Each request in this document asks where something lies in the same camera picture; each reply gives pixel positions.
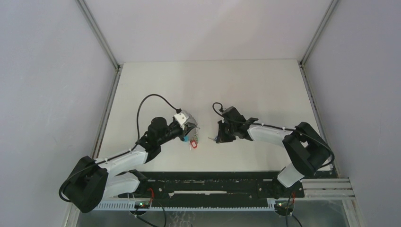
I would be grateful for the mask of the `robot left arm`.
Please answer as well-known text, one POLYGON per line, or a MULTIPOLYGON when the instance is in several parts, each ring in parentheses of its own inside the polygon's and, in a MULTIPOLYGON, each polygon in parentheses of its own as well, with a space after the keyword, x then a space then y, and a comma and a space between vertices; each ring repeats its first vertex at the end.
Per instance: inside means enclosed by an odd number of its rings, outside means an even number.
POLYGON ((153 160, 161 146, 179 138, 184 141, 197 127, 196 122, 180 114, 170 124, 163 117, 154 118, 134 147, 110 158, 81 158, 59 188, 59 197, 88 213, 104 200, 120 194, 144 196, 148 185, 133 173, 134 167, 153 160))

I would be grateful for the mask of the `blue key tag with key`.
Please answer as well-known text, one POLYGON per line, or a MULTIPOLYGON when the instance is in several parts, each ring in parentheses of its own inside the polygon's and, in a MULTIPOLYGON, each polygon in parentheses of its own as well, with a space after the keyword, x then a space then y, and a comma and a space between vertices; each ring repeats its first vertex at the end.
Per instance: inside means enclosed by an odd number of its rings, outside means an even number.
POLYGON ((208 137, 208 139, 212 140, 212 141, 217 141, 218 140, 218 136, 215 137, 208 137))

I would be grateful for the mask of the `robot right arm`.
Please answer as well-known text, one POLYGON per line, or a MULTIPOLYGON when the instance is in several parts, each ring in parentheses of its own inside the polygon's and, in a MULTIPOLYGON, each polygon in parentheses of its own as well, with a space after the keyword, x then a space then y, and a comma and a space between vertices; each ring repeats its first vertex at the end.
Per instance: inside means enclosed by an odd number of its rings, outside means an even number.
POLYGON ((213 111, 222 118, 218 121, 216 143, 243 139, 267 142, 286 150, 290 164, 278 173, 273 184, 275 194, 280 197, 287 196, 295 183, 331 165, 335 159, 328 144, 307 122, 292 129, 264 124, 257 118, 246 119, 233 106, 213 108, 213 111))

